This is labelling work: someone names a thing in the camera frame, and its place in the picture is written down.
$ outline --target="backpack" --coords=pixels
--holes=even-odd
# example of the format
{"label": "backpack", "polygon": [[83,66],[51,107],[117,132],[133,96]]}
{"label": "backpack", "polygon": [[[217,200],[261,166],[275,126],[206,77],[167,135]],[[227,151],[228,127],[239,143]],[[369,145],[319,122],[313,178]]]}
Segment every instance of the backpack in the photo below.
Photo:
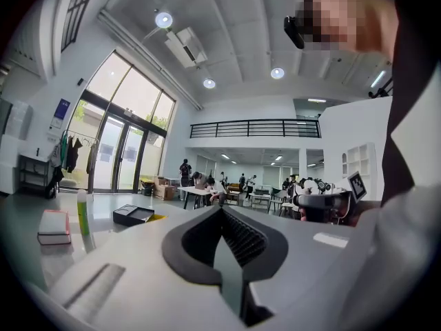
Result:
{"label": "backpack", "polygon": [[185,164],[182,169],[181,169],[181,175],[183,177],[188,177],[189,173],[188,173],[188,164]]}

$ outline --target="black box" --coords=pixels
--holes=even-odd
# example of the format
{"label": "black box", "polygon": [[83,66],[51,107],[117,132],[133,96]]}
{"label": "black box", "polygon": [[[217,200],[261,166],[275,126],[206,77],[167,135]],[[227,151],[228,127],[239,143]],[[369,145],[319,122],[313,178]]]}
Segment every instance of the black box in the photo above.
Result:
{"label": "black box", "polygon": [[113,211],[113,222],[126,227],[142,224],[149,220],[154,215],[154,210],[148,210],[133,205],[124,205],[118,210]]}

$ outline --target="cardboard box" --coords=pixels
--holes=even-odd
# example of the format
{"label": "cardboard box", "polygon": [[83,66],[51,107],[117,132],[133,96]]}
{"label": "cardboard box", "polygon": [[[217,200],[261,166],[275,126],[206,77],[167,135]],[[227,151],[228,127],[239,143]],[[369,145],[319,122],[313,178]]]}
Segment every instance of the cardboard box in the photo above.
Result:
{"label": "cardboard box", "polygon": [[164,201],[172,200],[174,196],[174,186],[155,185],[153,195]]}
{"label": "cardboard box", "polygon": [[170,180],[164,178],[164,177],[154,177],[154,185],[170,185]]}

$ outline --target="air conditioner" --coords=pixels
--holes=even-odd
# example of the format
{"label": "air conditioner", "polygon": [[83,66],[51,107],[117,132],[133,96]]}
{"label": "air conditioner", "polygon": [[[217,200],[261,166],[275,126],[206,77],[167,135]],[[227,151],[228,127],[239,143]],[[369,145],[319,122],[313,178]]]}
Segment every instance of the air conditioner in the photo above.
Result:
{"label": "air conditioner", "polygon": [[191,68],[207,60],[202,44],[189,27],[179,33],[167,33],[168,40],[165,45],[174,56],[182,63],[184,68]]}

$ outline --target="ceiling light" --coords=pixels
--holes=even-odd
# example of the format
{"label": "ceiling light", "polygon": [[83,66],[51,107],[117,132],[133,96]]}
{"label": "ceiling light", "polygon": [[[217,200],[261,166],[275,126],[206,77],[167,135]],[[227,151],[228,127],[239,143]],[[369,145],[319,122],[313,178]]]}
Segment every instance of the ceiling light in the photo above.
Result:
{"label": "ceiling light", "polygon": [[309,98],[308,102],[314,102],[314,103],[326,103],[326,99],[314,99],[314,98]]}
{"label": "ceiling light", "polygon": [[160,12],[154,21],[159,28],[169,28],[173,23],[173,17],[167,12]]}
{"label": "ceiling light", "polygon": [[206,79],[204,81],[204,87],[205,88],[209,88],[209,89],[215,88],[216,87],[216,82],[214,82],[212,79]]}
{"label": "ceiling light", "polygon": [[281,79],[285,75],[285,71],[282,68],[275,68],[271,71],[271,77],[273,79]]}
{"label": "ceiling light", "polygon": [[378,75],[376,80],[371,84],[371,88],[375,87],[375,85],[381,80],[381,78],[384,76],[385,73],[386,73],[386,71],[384,71],[384,70],[382,72],[380,72],[380,74]]}

